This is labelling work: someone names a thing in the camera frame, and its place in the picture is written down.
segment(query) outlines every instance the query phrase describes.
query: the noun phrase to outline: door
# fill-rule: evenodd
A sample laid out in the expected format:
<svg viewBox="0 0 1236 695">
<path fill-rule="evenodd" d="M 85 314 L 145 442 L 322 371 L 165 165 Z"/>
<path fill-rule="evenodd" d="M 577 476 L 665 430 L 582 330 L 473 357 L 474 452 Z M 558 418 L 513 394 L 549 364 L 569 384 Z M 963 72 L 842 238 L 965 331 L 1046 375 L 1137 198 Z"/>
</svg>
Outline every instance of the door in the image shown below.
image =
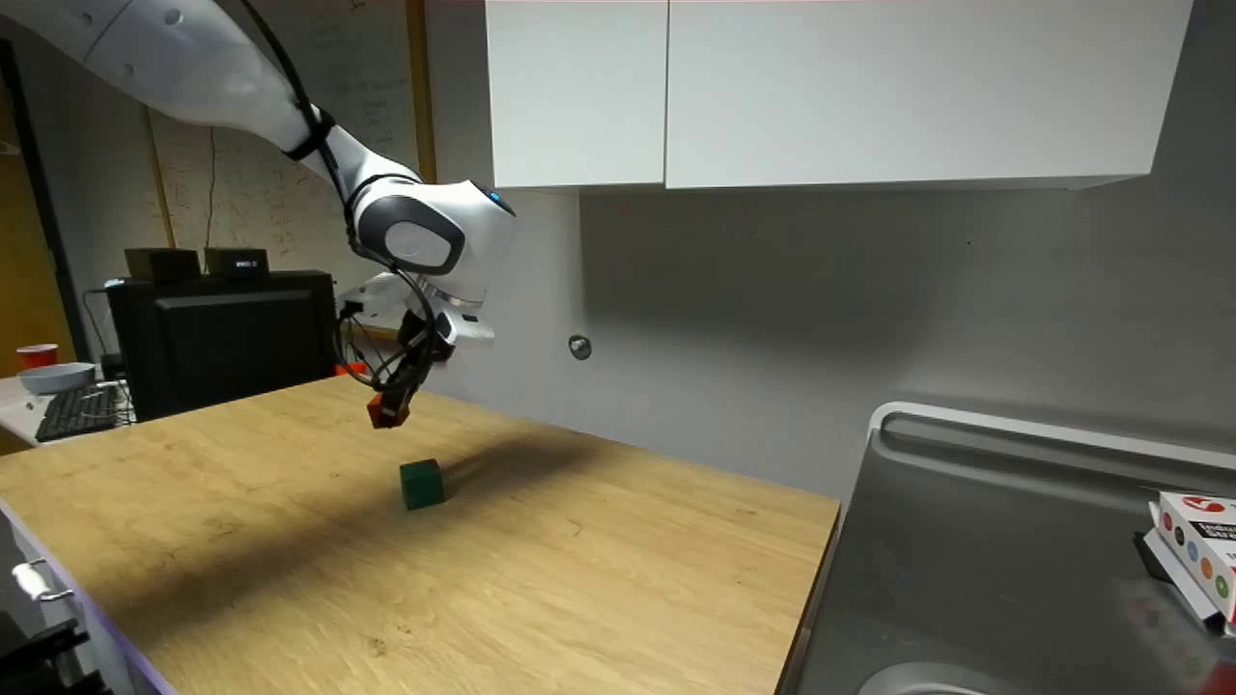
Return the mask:
<svg viewBox="0 0 1236 695">
<path fill-rule="evenodd" d="M 61 342 L 75 357 L 75 331 L 54 273 L 49 233 L 44 227 L 33 187 L 33 142 L 17 93 L 11 50 L 0 46 L 0 377 L 17 371 L 18 342 Z"/>
</svg>

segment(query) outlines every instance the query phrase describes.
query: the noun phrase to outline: white cabinet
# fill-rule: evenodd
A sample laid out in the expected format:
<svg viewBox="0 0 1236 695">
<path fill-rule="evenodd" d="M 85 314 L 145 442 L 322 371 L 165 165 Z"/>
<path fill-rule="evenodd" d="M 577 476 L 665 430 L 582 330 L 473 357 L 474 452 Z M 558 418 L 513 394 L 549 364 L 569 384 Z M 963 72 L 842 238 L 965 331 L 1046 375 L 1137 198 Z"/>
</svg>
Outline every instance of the white cabinet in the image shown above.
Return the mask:
<svg viewBox="0 0 1236 695">
<path fill-rule="evenodd" d="M 499 187 L 1148 174 L 1193 0 L 486 0 Z"/>
<path fill-rule="evenodd" d="M 486 0 L 499 187 L 665 183 L 670 0 Z"/>
<path fill-rule="evenodd" d="M 1148 174 L 1191 0 L 674 4 L 670 187 Z"/>
</svg>

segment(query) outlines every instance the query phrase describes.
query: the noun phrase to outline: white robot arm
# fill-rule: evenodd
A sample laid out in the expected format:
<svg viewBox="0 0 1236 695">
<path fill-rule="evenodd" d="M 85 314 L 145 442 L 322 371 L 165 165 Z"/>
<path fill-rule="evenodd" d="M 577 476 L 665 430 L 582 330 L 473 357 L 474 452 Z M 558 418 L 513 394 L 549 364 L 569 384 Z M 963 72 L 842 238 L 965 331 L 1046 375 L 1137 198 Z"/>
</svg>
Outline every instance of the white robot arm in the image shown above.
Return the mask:
<svg viewBox="0 0 1236 695">
<path fill-rule="evenodd" d="M 336 189 L 352 252 L 389 269 L 376 294 L 405 301 L 405 357 L 389 375 L 376 375 L 376 425 L 403 425 L 429 368 L 443 364 L 459 336 L 486 336 L 474 314 L 513 214 L 474 183 L 424 187 L 366 152 L 213 0 L 0 0 L 0 16 L 119 93 L 174 121 L 251 131 Z"/>
</svg>

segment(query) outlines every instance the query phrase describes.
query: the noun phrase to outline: wooden tabletop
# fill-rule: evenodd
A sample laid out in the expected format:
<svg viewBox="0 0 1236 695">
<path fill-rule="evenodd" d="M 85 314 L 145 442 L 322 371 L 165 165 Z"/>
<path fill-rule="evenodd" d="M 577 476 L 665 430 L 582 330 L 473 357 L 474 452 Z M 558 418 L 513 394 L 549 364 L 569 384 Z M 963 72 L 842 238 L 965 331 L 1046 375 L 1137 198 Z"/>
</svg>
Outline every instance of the wooden tabletop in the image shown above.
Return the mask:
<svg viewBox="0 0 1236 695">
<path fill-rule="evenodd" d="M 772 690 L 837 507 L 348 377 L 3 457 L 179 690 Z M 398 462 L 448 502 L 405 508 Z"/>
</svg>

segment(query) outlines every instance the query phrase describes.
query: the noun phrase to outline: stainless steel sink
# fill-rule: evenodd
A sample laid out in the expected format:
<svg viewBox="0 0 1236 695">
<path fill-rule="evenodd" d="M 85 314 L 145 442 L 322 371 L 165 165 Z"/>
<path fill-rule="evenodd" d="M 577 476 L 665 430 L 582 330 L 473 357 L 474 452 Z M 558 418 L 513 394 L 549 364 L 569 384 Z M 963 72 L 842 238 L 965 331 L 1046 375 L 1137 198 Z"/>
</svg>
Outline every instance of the stainless steel sink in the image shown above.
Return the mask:
<svg viewBox="0 0 1236 695">
<path fill-rule="evenodd" d="M 817 615 L 806 695 L 1169 695 L 1236 671 L 1133 544 L 1236 457 L 890 404 Z"/>
</svg>

